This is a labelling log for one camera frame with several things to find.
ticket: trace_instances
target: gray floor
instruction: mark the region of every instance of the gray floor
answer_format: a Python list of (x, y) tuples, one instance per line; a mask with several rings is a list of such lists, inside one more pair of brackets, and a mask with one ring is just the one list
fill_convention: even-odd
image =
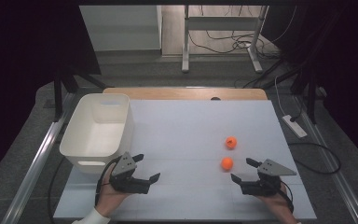
[[(229, 9), (229, 7), (222, 7), (222, 9), (224, 10), (216, 11), (216, 13), (220, 15), (223, 12), (224, 14), (227, 12), (230, 13), (230, 10), (232, 10), (233, 13), (236, 12), (235, 10), (238, 10), (237, 8)], [(183, 14), (180, 11), (178, 12), (178, 10), (181, 10), (180, 8), (166, 7), (164, 10), (165, 12), (170, 11), (172, 17), (183, 18)], [(197, 7), (193, 8), (191, 12), (198, 13)], [(164, 22), (167, 22), (169, 15), (164, 16), (164, 18)], [(171, 35), (182, 38), (180, 37), (182, 35), (179, 34)], [(220, 45), (220, 43), (215, 43), (215, 41), (212, 43), (208, 38), (201, 36), (198, 38), (196, 34), (194, 34), (194, 36), (195, 41), (199, 41), (205, 45), (209, 45), (208, 42), (211, 42), (210, 47), (217, 47), (221, 50), (229, 49), (231, 45), (231, 43)], [(181, 72), (181, 57), (175, 56), (181, 53), (182, 44), (183, 42), (180, 39), (171, 39), (170, 42), (163, 39), (163, 55), (165, 57), (161, 57), (161, 55), (158, 54), (142, 52), (99, 52), (97, 56), (103, 74), (95, 77), (108, 85), (114, 85), (116, 87), (201, 86), (235, 88), (242, 87), (248, 81), (260, 76), (255, 73), (249, 58), (244, 53), (223, 56), (216, 56), (214, 54), (209, 56), (207, 54), (210, 52), (194, 47), (190, 48), (190, 53), (192, 53), (190, 55), (190, 72), (183, 74)], [(261, 61), (265, 69), (275, 62), (276, 60)], [(289, 67), (290, 65), (288, 64), (281, 65), (267, 80), (273, 80), (275, 76), (287, 71)], [(81, 89), (76, 95), (77, 101), (84, 94), (102, 91), (82, 78), (77, 77), (77, 80), (81, 86)], [(299, 106), (289, 91), (292, 81), (292, 79), (288, 79), (280, 83), (278, 89), (284, 112), (293, 116), (298, 113)], [(280, 118), (282, 111), (278, 105), (277, 92), (274, 88), (271, 88), (267, 90), (267, 94), (275, 106), (277, 116)], [(24, 124), (7, 155), (0, 163), (0, 222), (54, 118), (54, 108), (51, 106), (51, 102), (53, 102), (52, 84), (50, 83), (40, 88), (35, 98), (36, 104), (30, 117)], [(325, 143), (340, 157), (342, 161), (341, 173), (345, 176), (358, 198), (358, 149), (324, 109), (323, 97), (318, 98), (316, 102), (315, 115), (317, 120), (316, 127), (323, 136)], [(303, 119), (299, 119), (298, 122), (303, 128), (305, 127)], [(284, 123), (282, 123), (281, 126), (287, 142), (312, 141), (310, 137), (299, 140)], [(19, 223), (50, 223), (48, 219), (48, 186), (62, 158), (59, 152), (59, 140), (60, 137), (51, 150), (31, 198), (23, 210)], [(319, 149), (315, 147), (291, 147), (291, 151), (295, 159), (317, 168), (325, 169), (325, 164)], [(65, 160), (57, 174), (51, 193), (53, 210), (60, 198), (71, 167), (70, 162)], [(297, 167), (318, 217), (315, 221), (305, 221), (304, 223), (355, 223), (332, 176), (316, 175), (300, 165)], [(68, 221), (56, 220), (56, 223), (68, 223)]]

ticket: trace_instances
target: white wall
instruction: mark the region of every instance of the white wall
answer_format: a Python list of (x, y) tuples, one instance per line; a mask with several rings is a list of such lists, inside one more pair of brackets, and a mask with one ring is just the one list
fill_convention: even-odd
[(81, 6), (95, 51), (161, 49), (161, 6)]

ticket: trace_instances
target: white cable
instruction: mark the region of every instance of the white cable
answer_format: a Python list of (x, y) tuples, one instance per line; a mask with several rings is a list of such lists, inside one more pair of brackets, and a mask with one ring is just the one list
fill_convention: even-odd
[(277, 91), (278, 104), (279, 104), (279, 108), (281, 109), (283, 115), (286, 116), (286, 113), (284, 113), (282, 106), (281, 106), (281, 99), (279, 98), (278, 87), (277, 87), (277, 78), (278, 78), (278, 76), (275, 77), (275, 90)]
[(289, 27), (290, 27), (290, 25), (292, 24), (293, 18), (294, 18), (295, 15), (296, 15), (296, 11), (297, 11), (297, 7), (295, 7), (295, 11), (293, 12), (292, 19), (289, 21), (289, 24), (287, 25), (286, 30), (284, 30), (283, 34), (281, 34), (278, 38), (276, 38), (276, 39), (274, 39), (274, 40), (271, 40), (271, 41), (270, 41), (271, 43), (273, 43), (273, 42), (279, 40), (284, 34), (286, 34), (287, 30), (289, 30)]

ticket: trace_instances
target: table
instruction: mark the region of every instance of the table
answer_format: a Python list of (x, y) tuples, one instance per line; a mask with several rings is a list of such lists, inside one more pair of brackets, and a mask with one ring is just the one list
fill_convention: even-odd
[[(149, 193), (132, 195), (112, 215), (114, 220), (274, 219), (255, 197), (242, 195), (229, 175), (257, 180), (256, 169), (248, 169), (246, 157), (272, 159), (298, 173), (273, 106), (263, 91), (113, 88), (104, 93), (125, 93), (131, 98), (135, 123), (131, 154), (145, 154), (133, 176), (147, 179), (161, 173)], [(222, 101), (211, 101), (213, 97)], [(240, 140), (234, 150), (224, 148), (228, 134)], [(230, 172), (220, 169), (220, 160), (225, 156), (235, 161)], [(85, 216), (93, 206), (98, 177), (82, 174), (74, 167), (54, 217)], [(282, 180), (295, 195), (295, 216), (315, 219), (300, 176), (283, 176)]]

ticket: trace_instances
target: human hand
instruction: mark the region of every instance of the human hand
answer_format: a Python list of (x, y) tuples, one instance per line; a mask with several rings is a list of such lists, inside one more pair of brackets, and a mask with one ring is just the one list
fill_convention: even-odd
[(103, 177), (103, 182), (101, 184), (101, 191), (99, 194), (99, 200), (95, 209), (100, 213), (103, 217), (109, 217), (113, 211), (115, 211), (121, 203), (130, 196), (130, 193), (123, 193), (116, 191), (109, 183), (110, 174), (115, 167), (115, 163), (113, 163), (106, 171)]
[[(281, 191), (285, 194), (286, 186), (281, 183)], [(287, 201), (283, 198), (282, 195), (276, 193), (272, 196), (255, 196), (256, 198), (260, 199), (263, 203), (266, 204), (269, 211), (274, 214), (274, 216), (280, 220), (283, 224), (297, 224), (295, 217), (293, 216), (292, 212), (289, 209)]]

